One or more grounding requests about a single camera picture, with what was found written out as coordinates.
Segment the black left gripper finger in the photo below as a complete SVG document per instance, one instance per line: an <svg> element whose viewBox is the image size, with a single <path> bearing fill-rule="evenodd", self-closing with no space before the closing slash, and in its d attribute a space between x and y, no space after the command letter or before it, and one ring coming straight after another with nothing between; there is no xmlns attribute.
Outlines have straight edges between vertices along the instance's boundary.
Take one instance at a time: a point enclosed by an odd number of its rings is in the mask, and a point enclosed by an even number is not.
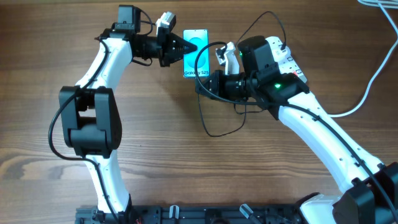
<svg viewBox="0 0 398 224"><path fill-rule="evenodd" d="M190 54L198 49L198 47L195 44L187 40L184 40L182 37L179 37L174 33L170 34L170 39L172 44L172 50L175 53Z"/></svg>
<svg viewBox="0 0 398 224"><path fill-rule="evenodd" d="M175 62L178 62L178 61L182 60L184 55L185 54L183 52L182 53L180 52L180 53L168 54L168 56L167 56L168 65L171 65L171 64L173 64Z"/></svg>

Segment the blue Galaxy S25 smartphone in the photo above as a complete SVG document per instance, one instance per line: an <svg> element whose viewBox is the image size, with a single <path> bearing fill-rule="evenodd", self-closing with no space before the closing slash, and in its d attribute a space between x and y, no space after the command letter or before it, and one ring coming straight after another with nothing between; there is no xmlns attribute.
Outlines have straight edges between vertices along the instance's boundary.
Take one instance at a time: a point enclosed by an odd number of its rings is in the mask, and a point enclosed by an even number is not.
<svg viewBox="0 0 398 224"><path fill-rule="evenodd" d="M183 58L183 77L195 78L195 61L199 51L209 44L207 29L187 29L183 31L183 39L197 46L197 49L184 55ZM208 49L204 50L197 62L197 72L199 77L210 75L210 59Z"/></svg>

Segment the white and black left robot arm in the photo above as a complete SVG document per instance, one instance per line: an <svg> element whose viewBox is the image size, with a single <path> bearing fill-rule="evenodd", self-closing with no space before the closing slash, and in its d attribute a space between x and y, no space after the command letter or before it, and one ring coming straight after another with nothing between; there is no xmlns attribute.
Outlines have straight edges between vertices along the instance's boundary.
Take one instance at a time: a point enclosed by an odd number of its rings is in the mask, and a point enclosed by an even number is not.
<svg viewBox="0 0 398 224"><path fill-rule="evenodd" d="M58 96L49 147L63 160L85 163L98 197L97 206L76 210L76 223L142 223L121 177L117 149L123 130L114 92L129 64L149 66L156 58L168 67L197 49L172 33L172 12L147 21L155 36L141 34L143 14L136 6L120 5L117 21L96 38L99 51L87 73Z"/></svg>

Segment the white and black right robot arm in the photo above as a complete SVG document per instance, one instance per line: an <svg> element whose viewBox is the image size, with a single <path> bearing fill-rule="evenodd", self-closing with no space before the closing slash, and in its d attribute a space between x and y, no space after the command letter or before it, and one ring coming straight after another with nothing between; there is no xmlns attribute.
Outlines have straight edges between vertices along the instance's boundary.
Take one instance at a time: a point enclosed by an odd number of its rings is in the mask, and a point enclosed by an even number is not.
<svg viewBox="0 0 398 224"><path fill-rule="evenodd" d="M197 81L197 93L256 105L298 135L325 165L340 194L310 194L294 223L395 223L397 164L385 165L356 143L322 108L286 43L261 35L238 45L214 42L221 70Z"/></svg>

